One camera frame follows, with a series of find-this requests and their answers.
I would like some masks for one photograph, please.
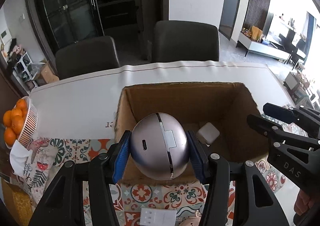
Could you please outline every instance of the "human hand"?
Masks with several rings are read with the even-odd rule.
[[[317,201],[318,199],[316,197],[310,197],[304,191],[300,190],[293,209],[298,215],[302,215],[308,209],[312,208]]]

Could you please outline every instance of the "metal bolt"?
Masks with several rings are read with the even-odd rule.
[[[72,166],[73,166],[73,161],[68,160],[67,162],[64,163],[64,166],[65,166],[66,168],[72,167]]]
[[[107,153],[101,153],[101,154],[99,154],[99,156],[98,156],[98,158],[99,159],[106,159],[108,157],[108,154]]]
[[[212,159],[215,159],[215,160],[217,160],[217,159],[220,158],[220,156],[219,156],[217,153],[212,153],[212,154],[210,155],[210,157],[211,157]]]
[[[254,163],[251,161],[251,160],[247,160],[245,162],[245,164],[248,166],[248,167],[253,167],[254,166]]]

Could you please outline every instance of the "chair backrest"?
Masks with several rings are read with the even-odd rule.
[[[68,45],[56,53],[60,79],[120,67],[112,37],[103,36]]]
[[[151,62],[219,61],[217,27],[192,21],[158,21]]]

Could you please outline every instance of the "white plastic basket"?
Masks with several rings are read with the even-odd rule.
[[[24,125],[22,127],[22,131],[19,135],[18,141],[25,147],[27,148],[29,143],[31,142],[31,137],[36,131],[37,124],[38,124],[38,111],[32,104],[32,100],[28,97],[25,96],[23,97],[25,101],[27,102],[28,106],[28,113],[26,120],[24,122]]]

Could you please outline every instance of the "white tablecloth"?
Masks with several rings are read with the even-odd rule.
[[[114,138],[114,120],[123,87],[163,82],[242,82],[262,113],[267,102],[284,106],[293,102],[267,65],[230,62],[179,61],[85,74],[33,89],[38,109],[39,136],[60,139]],[[287,183],[276,196],[292,221],[298,188]]]

